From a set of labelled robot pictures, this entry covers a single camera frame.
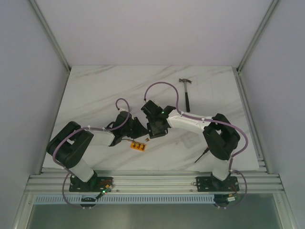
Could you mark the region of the black fuse box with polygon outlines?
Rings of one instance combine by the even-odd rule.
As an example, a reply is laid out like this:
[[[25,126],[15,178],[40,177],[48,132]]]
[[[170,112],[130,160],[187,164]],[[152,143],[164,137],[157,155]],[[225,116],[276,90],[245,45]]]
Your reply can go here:
[[[153,129],[152,129],[152,127],[151,127],[151,125],[149,123],[147,123],[147,129],[148,129],[148,132],[149,132],[150,139],[154,139],[154,138],[158,138],[158,137],[163,137],[163,136],[168,134],[167,130],[153,132]]]

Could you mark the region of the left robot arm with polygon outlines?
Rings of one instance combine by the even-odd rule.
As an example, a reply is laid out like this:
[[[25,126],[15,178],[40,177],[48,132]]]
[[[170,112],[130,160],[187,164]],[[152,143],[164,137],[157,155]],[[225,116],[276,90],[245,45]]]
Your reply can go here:
[[[104,146],[115,146],[124,137],[137,139],[149,131],[137,117],[127,111],[120,111],[116,120],[106,127],[81,127],[77,122],[70,121],[47,145],[46,152],[53,161],[80,179],[80,186],[87,192],[97,188],[94,170],[82,159],[92,140]]]

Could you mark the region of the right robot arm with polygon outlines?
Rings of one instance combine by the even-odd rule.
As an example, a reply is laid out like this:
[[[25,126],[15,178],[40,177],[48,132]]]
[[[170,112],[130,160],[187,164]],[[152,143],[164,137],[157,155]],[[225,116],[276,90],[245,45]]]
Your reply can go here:
[[[178,111],[173,106],[164,109],[149,100],[141,108],[148,120],[150,138],[168,134],[168,129],[179,128],[202,135],[208,150],[214,156],[211,185],[222,190],[228,185],[229,165],[232,152],[237,148],[240,135],[222,114],[211,118]]]

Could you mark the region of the orange terminal block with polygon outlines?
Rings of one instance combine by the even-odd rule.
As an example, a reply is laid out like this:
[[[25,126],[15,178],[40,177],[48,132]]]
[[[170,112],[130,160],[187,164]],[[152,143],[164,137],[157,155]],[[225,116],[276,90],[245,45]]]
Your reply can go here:
[[[146,150],[146,144],[132,141],[130,145],[131,149],[138,150],[144,152]]]

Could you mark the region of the claw hammer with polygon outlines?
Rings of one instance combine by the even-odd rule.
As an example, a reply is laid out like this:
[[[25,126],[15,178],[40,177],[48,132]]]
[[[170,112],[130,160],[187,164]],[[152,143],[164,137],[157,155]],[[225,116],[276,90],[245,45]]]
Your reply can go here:
[[[185,95],[185,103],[186,103],[186,111],[189,113],[190,112],[190,103],[189,103],[189,96],[188,96],[188,91],[187,91],[187,85],[188,83],[191,84],[192,81],[189,79],[179,79],[180,83],[184,84],[184,95]]]

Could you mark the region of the orange handled screwdriver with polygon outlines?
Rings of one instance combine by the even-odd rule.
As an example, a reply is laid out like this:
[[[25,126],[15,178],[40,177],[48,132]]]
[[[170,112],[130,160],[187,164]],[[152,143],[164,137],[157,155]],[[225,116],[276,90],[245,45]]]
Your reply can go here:
[[[204,156],[206,153],[208,153],[209,152],[209,148],[206,148],[204,151],[203,151],[203,153],[195,160],[195,162],[194,163],[196,163],[196,162],[198,162],[201,158],[202,158],[202,156]]]

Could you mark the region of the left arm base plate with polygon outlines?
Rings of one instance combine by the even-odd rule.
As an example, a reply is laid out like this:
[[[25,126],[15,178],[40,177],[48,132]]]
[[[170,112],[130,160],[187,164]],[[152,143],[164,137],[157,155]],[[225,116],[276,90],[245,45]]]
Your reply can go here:
[[[70,192],[101,192],[106,186],[113,184],[112,177],[92,177],[88,182],[83,182],[77,177],[70,178]]]

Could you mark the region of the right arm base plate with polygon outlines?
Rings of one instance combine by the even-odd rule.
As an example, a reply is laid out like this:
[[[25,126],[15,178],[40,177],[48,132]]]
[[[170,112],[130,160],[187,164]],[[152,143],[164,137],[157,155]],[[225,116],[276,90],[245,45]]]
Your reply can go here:
[[[224,181],[220,181],[214,176],[196,177],[195,186],[198,192],[236,192],[239,191],[237,177],[228,176]]]

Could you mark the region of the aluminium rail frame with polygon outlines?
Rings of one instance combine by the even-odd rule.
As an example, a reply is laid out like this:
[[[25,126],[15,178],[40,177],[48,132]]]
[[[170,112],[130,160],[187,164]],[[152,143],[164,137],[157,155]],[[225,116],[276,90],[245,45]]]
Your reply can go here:
[[[196,192],[195,179],[209,176],[209,173],[191,171],[99,171],[101,177],[112,177],[114,191],[127,194],[187,194]],[[283,192],[284,186],[278,174],[266,172],[243,172],[237,175],[241,191],[248,193]],[[58,194],[62,188],[66,172],[59,169],[45,169],[40,175],[31,175],[25,192],[35,194]]]

